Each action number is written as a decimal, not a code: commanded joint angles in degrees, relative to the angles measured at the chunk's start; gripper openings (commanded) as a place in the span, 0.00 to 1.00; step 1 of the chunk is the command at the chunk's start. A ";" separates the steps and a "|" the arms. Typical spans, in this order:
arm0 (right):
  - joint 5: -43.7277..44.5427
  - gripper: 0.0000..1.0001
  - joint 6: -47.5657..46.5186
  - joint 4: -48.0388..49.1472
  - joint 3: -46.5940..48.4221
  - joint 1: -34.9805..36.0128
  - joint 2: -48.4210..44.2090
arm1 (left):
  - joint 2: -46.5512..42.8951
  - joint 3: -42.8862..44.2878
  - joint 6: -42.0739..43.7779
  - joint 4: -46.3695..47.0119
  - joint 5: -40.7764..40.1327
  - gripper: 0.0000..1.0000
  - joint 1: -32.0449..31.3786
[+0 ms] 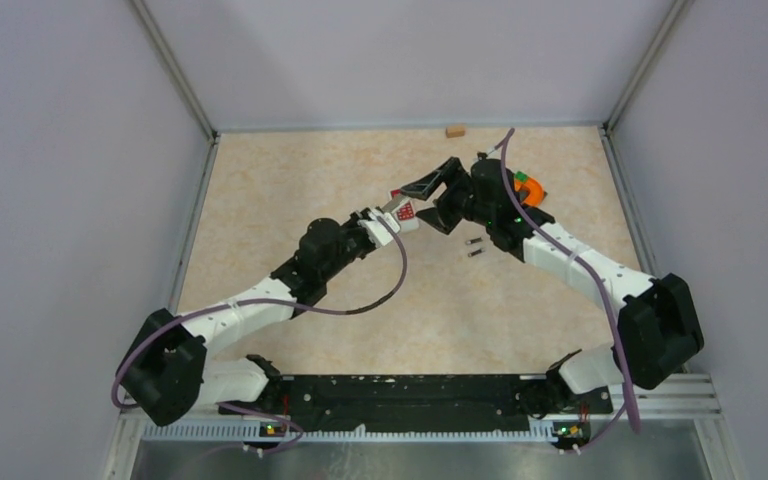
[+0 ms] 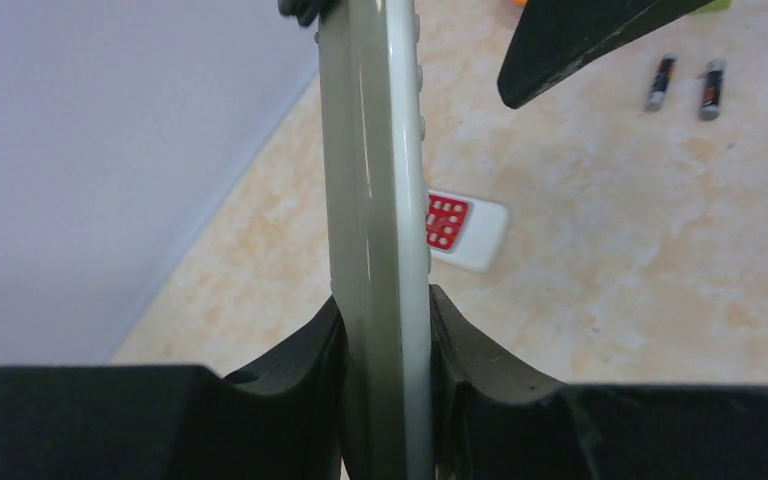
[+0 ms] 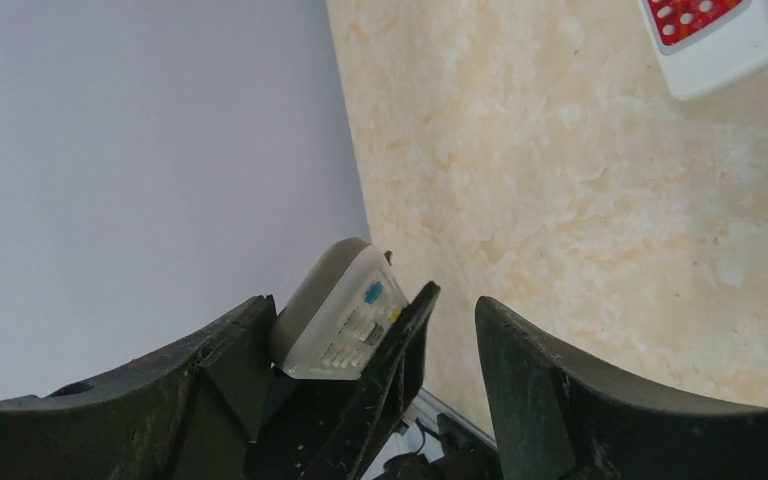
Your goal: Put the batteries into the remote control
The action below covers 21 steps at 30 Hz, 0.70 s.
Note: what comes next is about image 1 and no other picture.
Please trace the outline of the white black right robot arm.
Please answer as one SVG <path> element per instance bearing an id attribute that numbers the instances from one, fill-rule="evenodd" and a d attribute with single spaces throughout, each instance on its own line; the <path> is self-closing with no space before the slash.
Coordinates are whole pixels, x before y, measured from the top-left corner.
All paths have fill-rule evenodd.
<path id="1" fill-rule="evenodd" d="M 687 282 L 656 278 L 622 265 L 569 233 L 553 216 L 524 203 L 528 178 L 482 156 L 470 169 L 451 157 L 400 194 L 432 202 L 417 217 L 449 234 L 461 221 L 485 228 L 492 243 L 541 269 L 611 314 L 613 341 L 571 353 L 548 371 L 549 404 L 572 412 L 597 388 L 632 385 L 652 390 L 704 347 Z"/>

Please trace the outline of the grey remote control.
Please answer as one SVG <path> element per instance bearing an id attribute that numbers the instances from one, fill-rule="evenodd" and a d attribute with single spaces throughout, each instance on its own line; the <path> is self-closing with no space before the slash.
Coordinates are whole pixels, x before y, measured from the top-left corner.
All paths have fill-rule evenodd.
<path id="1" fill-rule="evenodd" d="M 380 210 L 382 213 L 390 213 L 396 215 L 398 211 L 410 201 L 411 199 L 409 197 L 402 194 L 397 194 L 393 196 L 385 205 L 383 205 Z"/>

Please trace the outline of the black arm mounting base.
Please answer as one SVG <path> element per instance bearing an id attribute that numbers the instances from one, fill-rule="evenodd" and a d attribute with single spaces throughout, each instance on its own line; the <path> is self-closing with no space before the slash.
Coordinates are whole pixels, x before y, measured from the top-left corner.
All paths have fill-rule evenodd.
<path id="1" fill-rule="evenodd" d="M 520 374 L 289 375 L 252 356 L 268 383 L 251 402 L 224 401 L 221 415 L 239 408 L 282 416 L 306 437 L 316 433 L 491 433 L 525 432 L 550 415 L 587 421 L 610 414 L 609 390 L 573 394 L 559 377 Z"/>

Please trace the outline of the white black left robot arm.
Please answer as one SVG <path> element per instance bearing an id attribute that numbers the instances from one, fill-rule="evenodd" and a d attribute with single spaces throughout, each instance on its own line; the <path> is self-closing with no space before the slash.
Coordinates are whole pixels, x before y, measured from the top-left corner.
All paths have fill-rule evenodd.
<path id="1" fill-rule="evenodd" d="M 266 326 L 319 312 L 328 282 L 395 241 L 400 230 L 395 217 L 379 209 L 354 213 L 344 223 L 312 221 L 294 254 L 249 289 L 183 315 L 152 312 L 116 371 L 115 389 L 125 390 L 132 407 L 160 427 L 205 404 L 241 401 L 257 413 L 274 410 L 281 388 L 264 367 L 247 360 L 243 379 L 224 380 L 213 357 Z"/>

